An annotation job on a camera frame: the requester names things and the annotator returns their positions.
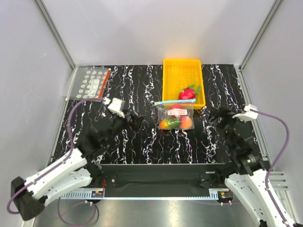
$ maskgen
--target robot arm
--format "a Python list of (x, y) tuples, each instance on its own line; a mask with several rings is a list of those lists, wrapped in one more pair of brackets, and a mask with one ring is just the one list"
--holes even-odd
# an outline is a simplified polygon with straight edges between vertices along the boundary
[[(257, 113), (250, 111), (251, 109), (257, 108), (247, 105), (239, 114), (225, 107), (212, 109), (209, 119), (214, 121), (221, 118), (217, 127), (224, 131), (231, 159), (231, 162), (216, 171), (212, 181), (231, 189), (257, 227), (303, 227), (287, 214), (270, 182), (268, 187), (276, 204), (267, 191), (265, 185), (267, 171), (260, 153), (253, 148), (253, 135), (248, 133), (250, 129), (245, 123), (255, 120), (258, 116)], [(287, 223), (282, 220), (276, 206), (280, 208)]]
[[(68, 154), (65, 154), (39, 173), (26, 179), (17, 177), (11, 182), (11, 196), (25, 185), (34, 182), (14, 199), (23, 220), (36, 217), (48, 204), (72, 190), (88, 185), (97, 186), (102, 180), (102, 172), (91, 161), (100, 155), (107, 147), (107, 142), (123, 129), (140, 128), (144, 117), (129, 114), (123, 109), (124, 101), (117, 98), (106, 99), (105, 104), (113, 116), (108, 128), (97, 130), (92, 126), (90, 132), (77, 142), (67, 160)], [(49, 173), (36, 181), (46, 172)]]

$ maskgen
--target white sticker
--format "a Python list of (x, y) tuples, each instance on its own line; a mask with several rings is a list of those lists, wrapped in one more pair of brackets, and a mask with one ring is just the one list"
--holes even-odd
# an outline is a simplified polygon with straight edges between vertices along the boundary
[(184, 109), (172, 109), (167, 111), (168, 116), (182, 116), (187, 115), (187, 110)]
[(96, 92), (97, 92), (98, 87), (99, 87), (99, 83), (100, 83), (99, 79), (93, 79), (91, 81), (91, 85), (90, 85), (90, 88), (89, 88), (89, 93), (87, 94), (88, 96), (95, 96), (96, 95)]

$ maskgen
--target table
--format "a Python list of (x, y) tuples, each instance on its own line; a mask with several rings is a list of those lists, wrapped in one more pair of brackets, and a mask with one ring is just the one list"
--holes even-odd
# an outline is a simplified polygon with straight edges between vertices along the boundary
[[(101, 164), (193, 164), (225, 163), (229, 161), (223, 133), (208, 121), (211, 106), (228, 106), (239, 112), (245, 104), (238, 77), (233, 65), (203, 65), (203, 81), (206, 107), (195, 110), (195, 129), (188, 131), (161, 131), (158, 128), (154, 101), (162, 97), (162, 65), (103, 66), (111, 68), (103, 97), (117, 97), (126, 101), (130, 111), (144, 115), (142, 128), (135, 133), (123, 130), (110, 141), (107, 150), (95, 162)], [(89, 66), (78, 68), (85, 74)], [(69, 100), (60, 129), (59, 139), (51, 162), (70, 149), (67, 134), (67, 118), (78, 100)], [(73, 125), (76, 141), (88, 132), (93, 124), (102, 127), (110, 114), (98, 102), (86, 102), (76, 111)]]

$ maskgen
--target yellow plastic tray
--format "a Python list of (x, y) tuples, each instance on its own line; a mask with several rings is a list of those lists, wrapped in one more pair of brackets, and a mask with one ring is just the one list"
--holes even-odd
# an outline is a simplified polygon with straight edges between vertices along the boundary
[(201, 90), (196, 96), (194, 109), (202, 109), (206, 105), (203, 87), (202, 67), (200, 60), (165, 59), (163, 61), (163, 92), (162, 100), (177, 100), (182, 89), (195, 84)]

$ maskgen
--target white wall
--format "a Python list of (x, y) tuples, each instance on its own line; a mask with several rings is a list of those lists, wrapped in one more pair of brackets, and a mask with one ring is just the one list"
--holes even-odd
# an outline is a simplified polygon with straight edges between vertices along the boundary
[(34, 1), (1, 0), (1, 226), (21, 224), (6, 212), (10, 182), (45, 167), (70, 73)]
[[(259, 110), (284, 119), (291, 138), (277, 165), (289, 183), (296, 212), (303, 223), (303, 1), (286, 0), (257, 46), (244, 76)], [(276, 157), (285, 141), (279, 122), (260, 116), (270, 153)]]
[(76, 64), (240, 64), (274, 0), (44, 0)]

